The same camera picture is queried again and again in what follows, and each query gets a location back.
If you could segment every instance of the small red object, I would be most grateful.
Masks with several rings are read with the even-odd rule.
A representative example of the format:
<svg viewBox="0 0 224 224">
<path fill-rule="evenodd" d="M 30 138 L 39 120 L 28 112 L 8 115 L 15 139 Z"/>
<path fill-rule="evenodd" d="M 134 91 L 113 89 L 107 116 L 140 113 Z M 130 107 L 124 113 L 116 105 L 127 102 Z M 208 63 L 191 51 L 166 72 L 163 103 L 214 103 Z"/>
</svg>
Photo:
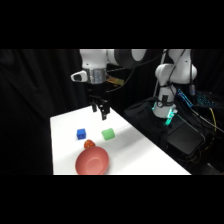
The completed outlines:
<svg viewBox="0 0 224 224">
<path fill-rule="evenodd" d="M 87 149 L 89 147 L 96 146 L 96 144 L 92 140 L 87 140 L 84 144 L 84 148 Z"/>
<path fill-rule="evenodd" d="M 107 152 L 100 147 L 93 146 L 79 155 L 75 169 L 79 175 L 103 175 L 108 166 Z"/>
</svg>

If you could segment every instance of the bowl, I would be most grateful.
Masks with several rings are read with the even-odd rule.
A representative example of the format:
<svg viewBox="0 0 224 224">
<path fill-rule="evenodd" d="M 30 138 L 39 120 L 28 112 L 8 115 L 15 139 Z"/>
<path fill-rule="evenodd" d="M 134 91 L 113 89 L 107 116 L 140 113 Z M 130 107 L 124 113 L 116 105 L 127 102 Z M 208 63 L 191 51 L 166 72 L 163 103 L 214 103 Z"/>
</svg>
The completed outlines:
<svg viewBox="0 0 224 224">
<path fill-rule="evenodd" d="M 109 156 L 103 148 L 93 146 L 84 150 L 76 160 L 79 175 L 103 175 L 109 166 Z"/>
</svg>

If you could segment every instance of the cube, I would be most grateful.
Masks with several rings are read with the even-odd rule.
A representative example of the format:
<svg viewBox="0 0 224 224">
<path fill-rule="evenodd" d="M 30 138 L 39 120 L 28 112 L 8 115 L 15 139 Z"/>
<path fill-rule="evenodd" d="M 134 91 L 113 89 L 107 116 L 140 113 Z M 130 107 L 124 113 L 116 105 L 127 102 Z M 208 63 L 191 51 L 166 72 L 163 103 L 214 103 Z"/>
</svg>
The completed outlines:
<svg viewBox="0 0 224 224">
<path fill-rule="evenodd" d="M 78 137 L 78 140 L 86 139 L 86 130 L 85 129 L 78 130 L 77 137 Z"/>
<path fill-rule="evenodd" d="M 102 131 L 102 135 L 105 141 L 115 138 L 114 130 L 112 128 Z"/>
</svg>

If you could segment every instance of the blue cube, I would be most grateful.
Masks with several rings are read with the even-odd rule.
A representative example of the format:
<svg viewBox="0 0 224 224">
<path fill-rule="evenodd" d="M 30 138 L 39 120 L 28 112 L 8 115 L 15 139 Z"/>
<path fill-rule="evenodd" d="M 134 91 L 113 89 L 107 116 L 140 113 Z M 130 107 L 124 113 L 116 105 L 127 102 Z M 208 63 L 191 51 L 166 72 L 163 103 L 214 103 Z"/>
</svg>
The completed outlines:
<svg viewBox="0 0 224 224">
<path fill-rule="evenodd" d="M 78 140 L 85 139 L 86 138 L 86 130 L 85 129 L 78 130 L 77 137 L 78 137 Z"/>
</svg>

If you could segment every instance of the green cube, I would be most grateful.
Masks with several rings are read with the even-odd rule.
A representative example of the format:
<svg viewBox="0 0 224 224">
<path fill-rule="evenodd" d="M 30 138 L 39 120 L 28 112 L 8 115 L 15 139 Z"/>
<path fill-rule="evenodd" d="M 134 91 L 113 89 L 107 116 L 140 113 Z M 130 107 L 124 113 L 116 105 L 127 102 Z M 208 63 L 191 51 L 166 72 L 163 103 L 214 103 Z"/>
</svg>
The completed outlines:
<svg viewBox="0 0 224 224">
<path fill-rule="evenodd" d="M 106 141 L 115 138 L 114 130 L 112 128 L 102 131 L 103 137 Z"/>
</svg>

